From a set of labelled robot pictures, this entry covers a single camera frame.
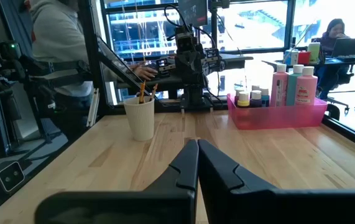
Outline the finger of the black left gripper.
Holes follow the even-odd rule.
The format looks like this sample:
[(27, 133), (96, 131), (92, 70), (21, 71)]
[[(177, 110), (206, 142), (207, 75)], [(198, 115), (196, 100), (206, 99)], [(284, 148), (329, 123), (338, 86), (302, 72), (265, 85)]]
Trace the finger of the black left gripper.
[(178, 69), (184, 75), (191, 74), (190, 54), (178, 55)]
[(191, 53), (192, 74), (203, 73), (202, 60), (203, 60), (203, 55), (201, 53), (199, 53), (199, 52), (192, 52)]

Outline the small purple paint bottle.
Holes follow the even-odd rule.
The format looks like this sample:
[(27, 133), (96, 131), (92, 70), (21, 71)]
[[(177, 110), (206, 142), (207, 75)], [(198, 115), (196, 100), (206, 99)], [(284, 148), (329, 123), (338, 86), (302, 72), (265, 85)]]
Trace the small purple paint bottle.
[(250, 98), (250, 107), (259, 108), (262, 106), (262, 92), (260, 90), (252, 90)]

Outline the large pink paint bottle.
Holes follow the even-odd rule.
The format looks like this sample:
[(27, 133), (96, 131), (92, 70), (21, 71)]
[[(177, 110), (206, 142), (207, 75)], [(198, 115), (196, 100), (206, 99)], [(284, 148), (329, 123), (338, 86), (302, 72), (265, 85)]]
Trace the large pink paint bottle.
[(278, 64), (272, 77), (270, 106), (285, 106), (287, 102), (288, 73), (286, 64)]
[(314, 67), (306, 66), (297, 78), (295, 91), (296, 105), (314, 105), (318, 78), (314, 76)]

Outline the large teal paint bottle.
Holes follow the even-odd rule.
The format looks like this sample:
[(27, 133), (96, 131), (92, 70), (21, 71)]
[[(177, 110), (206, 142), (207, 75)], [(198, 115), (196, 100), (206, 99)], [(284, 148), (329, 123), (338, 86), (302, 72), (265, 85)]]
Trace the large teal paint bottle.
[(302, 75), (303, 65), (294, 65), (293, 72), (288, 75), (287, 82), (287, 96), (286, 96), (286, 105), (293, 106), (295, 104), (295, 92), (297, 87), (297, 78)]

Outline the person's hand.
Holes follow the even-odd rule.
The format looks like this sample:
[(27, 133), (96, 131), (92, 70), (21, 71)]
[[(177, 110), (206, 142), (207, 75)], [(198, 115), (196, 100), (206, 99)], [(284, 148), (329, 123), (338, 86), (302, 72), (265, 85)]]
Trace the person's hand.
[(145, 80), (151, 80), (158, 74), (158, 72), (153, 68), (140, 64), (131, 65), (130, 68), (139, 78), (143, 78)]

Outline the dark raised desk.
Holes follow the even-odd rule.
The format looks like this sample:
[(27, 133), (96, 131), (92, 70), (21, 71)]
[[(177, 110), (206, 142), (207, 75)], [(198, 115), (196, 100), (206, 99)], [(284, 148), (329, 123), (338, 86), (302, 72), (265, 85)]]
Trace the dark raised desk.
[[(225, 63), (225, 70), (236, 69), (236, 68), (244, 68), (246, 60), (253, 60), (253, 57), (245, 56), (245, 55), (231, 55), (231, 54), (220, 54), (221, 58)], [(152, 81), (147, 82), (147, 86), (152, 88), (156, 83), (159, 84), (158, 91), (161, 90), (172, 90), (183, 88), (182, 79), (177, 75), (170, 75), (166, 78), (159, 78)], [(128, 83), (117, 82), (117, 89), (128, 88), (130, 91), (135, 91), (136, 89), (131, 87)]]

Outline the black raised monitor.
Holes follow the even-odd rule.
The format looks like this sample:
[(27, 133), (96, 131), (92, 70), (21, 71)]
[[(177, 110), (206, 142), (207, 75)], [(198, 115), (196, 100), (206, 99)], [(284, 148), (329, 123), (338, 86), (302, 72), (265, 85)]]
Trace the black raised monitor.
[(208, 24), (208, 0), (178, 0), (178, 8), (188, 25)]

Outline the white ribbed cup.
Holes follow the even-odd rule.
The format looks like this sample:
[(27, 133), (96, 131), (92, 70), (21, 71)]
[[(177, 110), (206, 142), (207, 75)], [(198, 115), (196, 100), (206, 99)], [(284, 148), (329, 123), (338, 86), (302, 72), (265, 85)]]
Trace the white ribbed cup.
[(149, 96), (144, 97), (143, 103), (139, 103), (139, 97), (124, 101), (129, 127), (136, 141), (147, 141), (154, 136), (154, 103)]

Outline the blue white box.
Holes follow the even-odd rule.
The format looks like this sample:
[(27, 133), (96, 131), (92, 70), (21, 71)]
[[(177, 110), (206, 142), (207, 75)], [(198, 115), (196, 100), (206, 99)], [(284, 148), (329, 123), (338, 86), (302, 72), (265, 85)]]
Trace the blue white box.
[(286, 65), (296, 65), (298, 63), (298, 54), (297, 49), (288, 49), (284, 53), (284, 64)]

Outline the red box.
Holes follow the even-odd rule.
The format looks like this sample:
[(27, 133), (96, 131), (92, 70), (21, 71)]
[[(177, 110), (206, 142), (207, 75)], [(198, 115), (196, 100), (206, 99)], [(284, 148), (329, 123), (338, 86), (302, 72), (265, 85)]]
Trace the red box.
[(300, 51), (298, 53), (297, 63), (300, 65), (308, 65), (310, 63), (311, 52)]

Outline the dark blue office chair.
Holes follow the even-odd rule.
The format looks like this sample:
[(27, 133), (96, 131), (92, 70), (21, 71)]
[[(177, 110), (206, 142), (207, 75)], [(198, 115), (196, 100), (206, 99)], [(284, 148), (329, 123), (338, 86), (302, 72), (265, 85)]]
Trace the dark blue office chair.
[[(347, 74), (340, 76), (338, 78), (338, 81), (334, 85), (333, 89), (337, 88), (340, 85), (348, 84), (350, 82), (350, 79), (353, 76), (354, 76), (353, 72), (348, 72)], [(343, 102), (340, 99), (336, 99), (335, 97), (332, 97), (332, 96), (327, 97), (327, 101), (329, 101), (332, 104), (337, 104), (337, 105), (344, 106), (344, 113), (348, 114), (350, 107), (349, 107), (349, 105), (347, 103)]]

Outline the black background desk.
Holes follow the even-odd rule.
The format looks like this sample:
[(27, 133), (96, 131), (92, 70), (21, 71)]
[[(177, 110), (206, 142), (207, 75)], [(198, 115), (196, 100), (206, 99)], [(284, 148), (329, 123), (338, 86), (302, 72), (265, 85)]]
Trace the black background desk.
[(324, 61), (319, 61), (317, 64), (313, 65), (315, 68), (315, 73), (317, 73), (319, 68), (323, 67), (339, 67), (348, 68), (346, 74), (339, 77), (337, 84), (344, 85), (348, 84), (355, 76), (354, 66), (355, 66), (355, 55), (340, 56), (340, 57), (326, 57)]

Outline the black background laptop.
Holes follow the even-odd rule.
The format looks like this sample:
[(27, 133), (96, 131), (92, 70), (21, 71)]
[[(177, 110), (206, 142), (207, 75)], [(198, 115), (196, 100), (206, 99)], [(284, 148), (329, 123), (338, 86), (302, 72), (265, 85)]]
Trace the black background laptop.
[(337, 39), (331, 54), (332, 57), (355, 55), (355, 38)]

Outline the blue-grey ribbed panel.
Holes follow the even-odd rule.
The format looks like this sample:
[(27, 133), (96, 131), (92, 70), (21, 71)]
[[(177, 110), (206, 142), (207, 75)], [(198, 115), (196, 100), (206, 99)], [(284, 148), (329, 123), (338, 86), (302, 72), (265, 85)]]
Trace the blue-grey ribbed panel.
[(32, 20), (28, 0), (0, 0), (0, 16), (9, 39), (19, 43), (24, 55), (32, 56)]

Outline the silver frame bracket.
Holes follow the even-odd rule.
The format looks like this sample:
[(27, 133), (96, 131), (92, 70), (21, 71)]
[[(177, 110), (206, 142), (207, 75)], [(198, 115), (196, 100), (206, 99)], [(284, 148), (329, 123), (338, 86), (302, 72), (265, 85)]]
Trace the silver frame bracket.
[(86, 126), (88, 128), (92, 127), (96, 123), (98, 105), (99, 105), (99, 89), (95, 88), (93, 91), (93, 99), (90, 105), (90, 110), (88, 113), (88, 119), (86, 123)]

